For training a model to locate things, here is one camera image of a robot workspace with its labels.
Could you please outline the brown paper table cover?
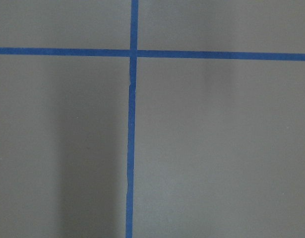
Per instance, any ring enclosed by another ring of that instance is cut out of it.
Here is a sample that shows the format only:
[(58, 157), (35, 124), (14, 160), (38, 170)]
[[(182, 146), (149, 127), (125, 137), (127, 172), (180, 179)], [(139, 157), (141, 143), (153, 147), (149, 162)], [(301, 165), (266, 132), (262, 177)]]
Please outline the brown paper table cover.
[(0, 238), (305, 238), (305, 0), (0, 0)]

